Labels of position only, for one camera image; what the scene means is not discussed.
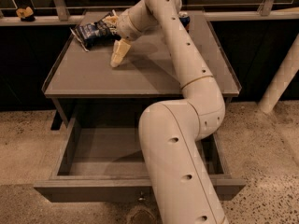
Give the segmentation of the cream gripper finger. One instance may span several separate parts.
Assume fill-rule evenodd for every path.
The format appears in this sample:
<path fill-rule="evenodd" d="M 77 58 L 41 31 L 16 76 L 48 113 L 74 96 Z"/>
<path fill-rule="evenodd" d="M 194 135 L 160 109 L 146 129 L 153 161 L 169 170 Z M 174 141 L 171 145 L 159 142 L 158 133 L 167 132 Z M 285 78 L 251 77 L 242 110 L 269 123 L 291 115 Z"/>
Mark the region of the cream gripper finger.
<path fill-rule="evenodd" d="M 118 67 L 121 64 L 130 47 L 131 43 L 124 38 L 121 38 L 120 40 L 116 40 L 114 42 L 113 53 L 110 61 L 110 65 L 113 68 Z"/>
<path fill-rule="evenodd" d="M 116 27 L 117 26 L 117 16 L 106 16 L 103 18 L 103 22 L 107 27 Z"/>

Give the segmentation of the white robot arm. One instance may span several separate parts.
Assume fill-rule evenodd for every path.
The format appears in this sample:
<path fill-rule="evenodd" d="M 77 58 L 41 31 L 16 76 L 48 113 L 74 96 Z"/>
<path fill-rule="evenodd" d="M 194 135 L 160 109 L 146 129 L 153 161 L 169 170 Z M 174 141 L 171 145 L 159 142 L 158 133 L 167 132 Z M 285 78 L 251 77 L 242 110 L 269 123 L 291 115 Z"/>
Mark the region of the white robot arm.
<path fill-rule="evenodd" d="M 179 20 L 181 0 L 141 0 L 117 21 L 117 67 L 151 26 L 160 25 L 183 98 L 150 105 L 139 120 L 139 140 L 163 224 L 229 224 L 196 142 L 221 126 L 225 103 L 202 55 Z"/>

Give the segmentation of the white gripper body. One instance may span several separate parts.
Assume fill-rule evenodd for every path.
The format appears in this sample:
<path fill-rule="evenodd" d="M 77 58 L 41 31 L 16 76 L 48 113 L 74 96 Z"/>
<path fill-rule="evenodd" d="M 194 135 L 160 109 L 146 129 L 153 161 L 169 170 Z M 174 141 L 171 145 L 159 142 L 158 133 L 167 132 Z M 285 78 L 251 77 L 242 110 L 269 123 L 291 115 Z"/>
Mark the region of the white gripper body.
<path fill-rule="evenodd" d="M 124 10 L 117 19 L 117 33 L 121 38 L 129 41 L 135 41 L 141 36 L 141 32 L 135 28 L 130 19 L 128 9 Z"/>

